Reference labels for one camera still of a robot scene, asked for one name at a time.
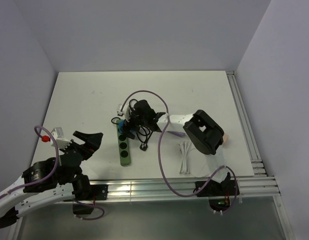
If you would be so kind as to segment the blue cube socket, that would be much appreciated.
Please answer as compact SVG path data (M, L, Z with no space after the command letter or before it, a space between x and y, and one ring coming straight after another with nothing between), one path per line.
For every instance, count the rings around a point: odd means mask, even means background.
M118 123L118 132L123 135L126 133L126 121L125 120L121 120Z

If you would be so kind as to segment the green power strip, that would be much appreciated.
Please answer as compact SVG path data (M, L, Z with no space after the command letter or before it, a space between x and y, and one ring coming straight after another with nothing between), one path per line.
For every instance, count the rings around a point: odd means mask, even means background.
M116 119L117 128L117 140L118 140L118 151L119 151L119 161L122 167L128 167L131 165L131 154L128 138L124 134L120 134L118 131L118 123L123 119Z

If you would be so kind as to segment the pink cube socket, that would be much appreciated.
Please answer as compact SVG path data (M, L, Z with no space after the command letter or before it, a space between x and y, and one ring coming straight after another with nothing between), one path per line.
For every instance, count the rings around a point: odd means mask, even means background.
M229 139L229 135L227 133L225 133L223 135L222 139L223 139L223 144L225 144L228 141L228 139Z

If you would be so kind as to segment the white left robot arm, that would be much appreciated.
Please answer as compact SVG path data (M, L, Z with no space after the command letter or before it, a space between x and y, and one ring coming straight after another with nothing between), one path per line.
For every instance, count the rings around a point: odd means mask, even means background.
M14 225L33 210L63 201L95 201L98 191L83 174L81 163L100 148L103 133L75 131L73 136L83 143L64 137L57 127L41 135L50 143L56 156L35 162L9 187L0 192L0 229Z

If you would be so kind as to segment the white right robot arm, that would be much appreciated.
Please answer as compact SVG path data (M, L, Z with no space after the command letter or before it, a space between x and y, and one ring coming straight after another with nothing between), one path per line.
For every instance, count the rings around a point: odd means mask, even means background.
M217 171L212 175L212 192L222 195L228 189L226 178L229 171L222 149L225 132L204 110L183 115L169 114L167 111L155 112L143 99L133 106L128 103L120 104L117 114L124 118L121 131L131 139L141 128L147 128L151 132L170 133L180 138L187 137L192 146L206 156L209 169Z

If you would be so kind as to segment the purple power strip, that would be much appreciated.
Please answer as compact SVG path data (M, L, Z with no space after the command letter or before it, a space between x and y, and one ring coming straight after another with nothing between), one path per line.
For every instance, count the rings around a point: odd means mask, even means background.
M186 136L184 132L178 132L178 131L167 131L167 132L179 138L184 138Z

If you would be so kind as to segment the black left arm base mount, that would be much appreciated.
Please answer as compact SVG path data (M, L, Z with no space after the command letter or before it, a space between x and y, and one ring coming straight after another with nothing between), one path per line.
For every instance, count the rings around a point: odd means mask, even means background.
M72 201L72 212L74 216L85 221L92 221L102 218L105 215L105 210L97 204L97 201L105 201L107 196L108 185L91 185L90 191ZM94 210L100 211L100 215L91 216Z

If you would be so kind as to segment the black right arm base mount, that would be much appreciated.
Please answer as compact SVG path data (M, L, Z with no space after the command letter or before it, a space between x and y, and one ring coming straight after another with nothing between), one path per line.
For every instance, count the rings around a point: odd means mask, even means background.
M213 212L223 214L229 210L232 203L240 194L238 184L235 180L225 180L217 183L211 180L204 188L204 181L196 181L193 193L199 198L208 197L208 203Z

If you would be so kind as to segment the aluminium table frame rail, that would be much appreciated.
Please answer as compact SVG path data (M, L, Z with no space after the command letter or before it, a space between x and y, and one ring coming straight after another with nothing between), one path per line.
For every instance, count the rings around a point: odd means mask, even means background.
M229 134L222 146L240 194L232 207L213 212L208 197L193 195L193 176L179 174L180 139L154 133L146 152L131 140L131 165L120 165L116 128L119 104L146 99L174 115L205 110ZM293 240L276 179L268 176L242 113L233 76L226 71L60 72L43 125L102 132L100 149L82 164L92 185L108 185L105 214L80 220L71 201L23 216L11 227L17 240Z

